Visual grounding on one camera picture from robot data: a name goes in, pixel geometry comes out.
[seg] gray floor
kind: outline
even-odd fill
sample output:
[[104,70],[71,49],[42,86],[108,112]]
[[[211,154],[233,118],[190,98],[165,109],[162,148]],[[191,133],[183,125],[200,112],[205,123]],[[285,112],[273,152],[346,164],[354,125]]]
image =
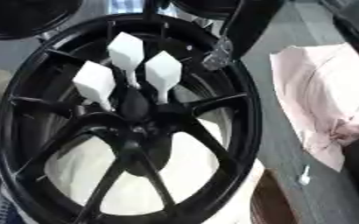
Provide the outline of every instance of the gray floor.
[[[71,23],[103,12],[102,2],[86,1]],[[270,53],[290,45],[341,43],[342,38],[331,27],[329,15],[317,4],[287,3],[243,59],[257,83],[264,107],[264,136],[259,157],[277,175],[301,224],[359,224],[359,198],[348,174],[328,169],[301,149],[278,105],[271,81]],[[0,68],[13,73],[38,46],[34,38],[0,42]],[[311,165],[313,179],[310,185],[300,186],[297,178],[305,165]]]

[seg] white bolt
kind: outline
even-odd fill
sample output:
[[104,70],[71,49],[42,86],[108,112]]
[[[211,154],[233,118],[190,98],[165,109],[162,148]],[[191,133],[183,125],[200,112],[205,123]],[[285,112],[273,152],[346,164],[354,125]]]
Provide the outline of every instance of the white bolt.
[[168,91],[181,79],[182,64],[168,52],[161,52],[145,63],[145,76],[158,90],[158,101],[168,103]]
[[310,166],[307,165],[305,167],[304,172],[299,177],[299,183],[302,184],[303,186],[307,186],[310,183],[310,180],[312,179],[311,177],[309,177],[309,171],[310,171]]
[[73,78],[80,95],[111,110],[109,96],[116,87],[110,68],[87,61]]
[[111,62],[126,72],[129,84],[140,88],[135,70],[144,59],[143,40],[121,32],[108,46]]

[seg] rim lip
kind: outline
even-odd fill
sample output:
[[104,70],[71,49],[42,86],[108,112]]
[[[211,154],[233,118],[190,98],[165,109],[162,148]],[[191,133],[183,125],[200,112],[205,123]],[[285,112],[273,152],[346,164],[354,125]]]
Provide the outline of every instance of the rim lip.
[[[200,27],[195,28],[196,26],[190,25],[190,23],[177,18],[165,16],[160,17],[167,21],[167,23],[169,24],[174,22],[186,24],[188,27],[191,28],[193,27],[192,31],[197,31],[197,35],[200,35],[200,33],[202,33],[202,37],[206,38],[203,40],[203,43],[207,43],[207,45],[209,46],[212,46],[216,41],[215,37],[213,37],[209,33],[206,33]],[[9,86],[6,89],[4,98],[0,105],[0,176],[5,184],[5,187],[11,193],[11,197],[23,210],[28,213],[28,215],[30,215],[34,220],[39,221],[39,223],[58,223],[59,220],[56,220],[55,218],[53,219],[52,217],[50,220],[48,220],[47,218],[49,217],[47,217],[47,212],[46,214],[42,214],[42,210],[40,210],[39,207],[35,207],[38,202],[33,199],[33,197],[29,193],[27,193],[23,187],[22,189],[20,189],[20,186],[18,186],[18,182],[12,176],[12,171],[10,168],[11,165],[9,161],[7,161],[8,153],[9,151],[13,151],[12,145],[14,145],[14,142],[11,138],[11,129],[7,128],[10,127],[9,124],[13,123],[12,113],[10,113],[10,111],[8,110],[8,107],[10,106],[10,104],[8,103],[9,97],[11,93],[13,93],[14,89],[18,87],[18,83],[22,80],[27,79],[29,74],[32,74],[32,71],[34,71],[40,65],[40,62],[46,59],[47,56],[45,56],[45,51],[48,46],[60,47],[61,45],[66,44],[67,42],[71,41],[72,38],[80,36],[80,33],[86,33],[86,30],[88,32],[88,25],[92,25],[94,27],[96,23],[100,24],[102,21],[105,20],[106,22],[128,21],[140,18],[142,19],[141,14],[111,15],[106,17],[99,17],[65,30],[56,37],[47,41],[35,53],[33,53],[32,56],[30,56],[30,58],[25,61],[25,63],[18,69],[14,78],[11,80]],[[243,155],[243,157],[239,159],[241,162],[243,162],[243,169],[241,170],[241,176],[238,178],[238,180],[236,180],[236,182],[231,187],[229,187],[229,189],[227,189],[223,195],[220,195],[220,197],[216,199],[216,202],[212,206],[206,208],[207,212],[204,213],[204,215],[195,215],[194,217],[191,217],[190,222],[188,221],[187,223],[200,223],[206,220],[207,218],[215,214],[218,210],[220,210],[226,202],[228,202],[234,192],[242,184],[243,180],[248,176],[251,166],[256,159],[256,154],[258,152],[258,147],[261,140],[261,105],[254,81],[251,79],[249,72],[246,70],[246,68],[241,62],[234,62],[225,69],[228,69],[231,71],[231,73],[236,74],[235,77],[229,77],[230,81],[233,82],[233,80],[235,80],[232,83],[235,89],[247,88],[247,92],[252,96],[250,98],[248,110],[252,112],[251,115],[249,115],[249,118],[253,120],[253,123],[249,124],[248,130],[252,132],[253,137],[244,144],[245,148],[249,148],[249,150],[248,153],[245,153],[246,155]]]
[[71,18],[77,12],[77,10],[80,9],[82,3],[83,3],[83,0],[78,0],[77,3],[75,3],[73,5],[73,7],[70,7],[69,9],[67,9],[64,12],[62,12],[61,14],[59,14],[52,21],[50,21],[40,27],[33,28],[30,31],[15,33],[13,35],[0,33],[0,40],[25,39],[25,38],[29,38],[32,36],[42,34],[44,32],[48,32],[48,31],[52,30],[53,28],[64,24],[69,18]]

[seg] white cloth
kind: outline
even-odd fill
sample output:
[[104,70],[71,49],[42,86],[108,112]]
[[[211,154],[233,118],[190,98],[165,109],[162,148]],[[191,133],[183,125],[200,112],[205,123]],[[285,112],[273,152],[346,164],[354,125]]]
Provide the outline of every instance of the white cloth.
[[340,171],[359,138],[359,55],[348,44],[287,47],[271,55],[278,101],[309,151]]

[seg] black wheel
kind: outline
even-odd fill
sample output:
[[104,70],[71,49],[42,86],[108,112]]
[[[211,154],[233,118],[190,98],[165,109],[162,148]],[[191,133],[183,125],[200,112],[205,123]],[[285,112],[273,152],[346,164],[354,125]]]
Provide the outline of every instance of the black wheel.
[[48,32],[72,17],[81,4],[82,0],[0,0],[0,39],[23,39]]
[[[166,50],[181,61],[182,80],[169,103],[156,103],[143,66],[137,69],[139,91],[111,67],[117,88],[110,100],[116,111],[103,111],[77,93],[72,79],[78,69],[86,60],[109,66],[106,46],[119,32],[141,38],[146,59]],[[12,198],[41,224],[201,223],[215,214],[249,174],[262,127],[256,86],[243,64],[233,62],[213,73],[202,67],[215,41],[186,21],[162,16],[145,21],[140,14],[99,17],[47,41],[19,68],[0,107],[0,172]],[[184,100],[184,95],[193,99]],[[130,109],[135,105],[137,113]],[[199,117],[218,123],[221,143]],[[211,178],[181,201],[172,196],[160,173],[172,156],[172,136],[178,132],[204,144],[218,161]],[[116,159],[82,206],[51,181],[46,166],[48,160],[72,151],[69,144],[91,137],[109,145]],[[163,209],[135,215],[103,212],[103,198],[125,172],[148,179]]]

